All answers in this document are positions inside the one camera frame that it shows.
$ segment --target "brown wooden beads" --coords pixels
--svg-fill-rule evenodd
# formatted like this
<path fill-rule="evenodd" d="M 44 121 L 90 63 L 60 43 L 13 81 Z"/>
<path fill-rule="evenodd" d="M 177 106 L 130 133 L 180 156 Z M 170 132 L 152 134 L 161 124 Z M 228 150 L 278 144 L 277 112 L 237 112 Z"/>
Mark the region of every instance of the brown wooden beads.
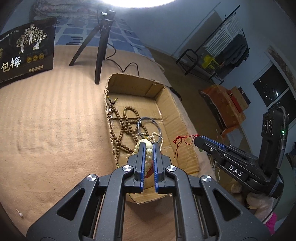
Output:
<path fill-rule="evenodd" d="M 124 133 L 128 134 L 128 135 L 131 135 L 132 138 L 135 140 L 135 142 L 138 142 L 139 139 L 137 138 L 136 136 L 136 133 L 138 133 L 138 129 L 137 127 L 133 130 L 132 128 L 132 124 L 137 124 L 138 121 L 140 120 L 140 116 L 139 116 L 139 113 L 137 112 L 137 110 L 132 107 L 132 106 L 126 106 L 124 109 L 123 109 L 123 117 L 121 117 L 119 115 L 119 111 L 116 109 L 115 107 L 115 103 L 117 101 L 117 98 L 115 100 L 111 100 L 111 98 L 109 96 L 107 96 L 108 100 L 110 101 L 110 104 L 109 104 L 109 108 L 111 109 L 109 112 L 108 112 L 108 120 L 109 120 L 109 123 L 111 124 L 111 115 L 114 113 L 119 122 L 120 122 L 120 125 L 121 125 L 121 130 L 120 130 L 120 135 L 119 137 L 117 137 L 115 135 L 115 133 L 113 132 L 113 129 L 112 129 L 112 126 L 110 126 L 110 130 L 111 130 L 111 136 L 113 138 L 113 141 L 116 143 L 116 157 L 117 159 L 119 158 L 119 155 L 120 155 L 120 149 L 128 152 L 128 153 L 132 153 L 133 150 L 130 149 L 129 147 L 127 147 L 126 145 L 124 145 L 121 140 L 122 140 L 122 136 Z M 127 117 L 126 115 L 126 112 L 127 110 L 130 110 L 132 112 L 134 112 L 136 114 L 136 118 L 137 120 L 129 120 L 129 118 Z M 145 131 L 145 134 L 148 136 L 148 130 L 147 128 L 141 123 L 140 126 L 144 129 Z"/>

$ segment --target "pink object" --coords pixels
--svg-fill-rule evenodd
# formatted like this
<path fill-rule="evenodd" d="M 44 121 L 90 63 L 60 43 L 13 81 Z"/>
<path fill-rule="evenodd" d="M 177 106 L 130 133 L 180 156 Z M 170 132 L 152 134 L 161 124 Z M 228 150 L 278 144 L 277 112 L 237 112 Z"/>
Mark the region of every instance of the pink object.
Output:
<path fill-rule="evenodd" d="M 266 227 L 268 227 L 271 235 L 273 235 L 275 233 L 274 231 L 274 226 L 276 224 L 276 219 L 277 219 L 277 216 L 275 213 L 272 214 L 271 218 L 268 220 L 268 222 L 265 224 Z"/>

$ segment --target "beige blanket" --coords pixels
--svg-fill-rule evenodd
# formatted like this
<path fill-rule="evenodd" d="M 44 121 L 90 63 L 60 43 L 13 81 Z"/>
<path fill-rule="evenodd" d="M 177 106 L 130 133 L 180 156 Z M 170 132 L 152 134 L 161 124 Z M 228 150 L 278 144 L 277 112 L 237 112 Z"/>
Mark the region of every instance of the beige blanket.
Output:
<path fill-rule="evenodd" d="M 119 69 L 104 61 L 101 82 L 95 85 L 97 48 L 85 48 L 69 67 L 76 50 L 56 46 L 53 70 L 0 89 L 0 201 L 23 234 L 85 176 L 113 171 L 103 100 L 106 80 Z M 137 62 L 141 77 L 169 85 L 146 57 L 117 51 L 113 59 L 122 67 Z M 126 72 L 137 75 L 135 66 Z M 177 103 L 189 130 L 196 133 Z M 200 174 L 213 175 L 207 158 L 200 160 L 200 169 Z M 126 204 L 124 240 L 175 240 L 174 227 L 171 197 Z"/>

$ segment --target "blue gripper pad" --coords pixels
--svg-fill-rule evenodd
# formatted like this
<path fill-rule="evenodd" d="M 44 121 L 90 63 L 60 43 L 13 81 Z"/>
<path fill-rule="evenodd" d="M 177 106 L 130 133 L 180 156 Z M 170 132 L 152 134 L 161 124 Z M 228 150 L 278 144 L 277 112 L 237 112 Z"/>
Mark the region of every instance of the blue gripper pad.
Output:
<path fill-rule="evenodd" d="M 223 144 L 221 144 L 219 142 L 216 142 L 216 141 L 214 141 L 214 140 L 212 140 L 212 139 L 210 139 L 208 137 L 205 137 L 205 136 L 202 136 L 201 138 L 203 138 L 203 139 L 215 144 L 216 146 L 220 147 L 221 149 L 225 150 L 225 145 L 223 145 Z"/>
<path fill-rule="evenodd" d="M 142 192 L 144 190 L 145 161 L 146 161 L 146 144 L 144 143 L 144 151 L 142 156 L 142 167 L 141 167 L 141 191 Z"/>
<path fill-rule="evenodd" d="M 155 145 L 153 144 L 153 170 L 154 170 L 154 187 L 155 192 L 158 192 L 158 171 L 157 171 L 157 160 L 156 160 L 156 152 Z"/>

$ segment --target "gold logo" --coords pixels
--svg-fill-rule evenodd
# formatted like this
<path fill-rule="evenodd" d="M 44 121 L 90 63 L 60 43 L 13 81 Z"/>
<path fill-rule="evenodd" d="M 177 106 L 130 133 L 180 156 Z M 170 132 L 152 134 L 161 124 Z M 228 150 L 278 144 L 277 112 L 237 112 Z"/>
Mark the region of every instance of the gold logo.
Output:
<path fill-rule="evenodd" d="M 33 56 L 33 61 L 36 61 L 38 59 L 38 56 L 37 55 L 34 55 Z"/>
<path fill-rule="evenodd" d="M 31 61 L 32 61 L 32 57 L 31 56 L 27 57 L 27 63 L 31 63 Z"/>
<path fill-rule="evenodd" d="M 39 59 L 43 59 L 44 58 L 44 54 L 39 54 Z"/>

